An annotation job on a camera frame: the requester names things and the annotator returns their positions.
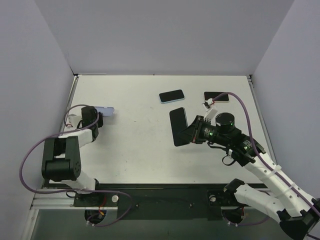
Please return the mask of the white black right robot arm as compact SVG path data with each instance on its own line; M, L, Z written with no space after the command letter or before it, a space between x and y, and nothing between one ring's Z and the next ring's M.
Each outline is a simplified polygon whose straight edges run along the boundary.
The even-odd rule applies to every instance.
M293 240L303 240L320 221L320 200L302 190L257 141L236 128L231 113L218 114L215 125L198 115L177 136L188 143L224 147L229 158L254 174L271 192L267 195L235 178L224 187L226 203L255 208L279 223Z

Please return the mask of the lilac phone case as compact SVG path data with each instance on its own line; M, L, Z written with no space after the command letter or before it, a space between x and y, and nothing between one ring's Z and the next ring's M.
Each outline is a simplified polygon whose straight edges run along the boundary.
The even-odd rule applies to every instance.
M111 117L115 111L113 107L105 107L105 106L96 106L95 109L99 113L101 113L103 117Z

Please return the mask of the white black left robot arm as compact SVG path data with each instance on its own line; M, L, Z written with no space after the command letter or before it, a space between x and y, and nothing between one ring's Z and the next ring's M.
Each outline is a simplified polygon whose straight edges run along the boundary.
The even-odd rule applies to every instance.
M45 180L65 184L78 193L92 206L99 205L103 193L96 189L97 180L82 170L80 148L93 143L103 126L102 115L93 106L81 109L82 129L50 137L44 141L41 174Z

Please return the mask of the black smartphone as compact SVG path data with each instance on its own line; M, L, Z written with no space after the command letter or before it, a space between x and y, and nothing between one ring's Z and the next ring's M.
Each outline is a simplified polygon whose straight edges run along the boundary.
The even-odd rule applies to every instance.
M179 107L169 112L173 144L175 147L187 145L189 142L178 135L188 127L186 112L184 107Z

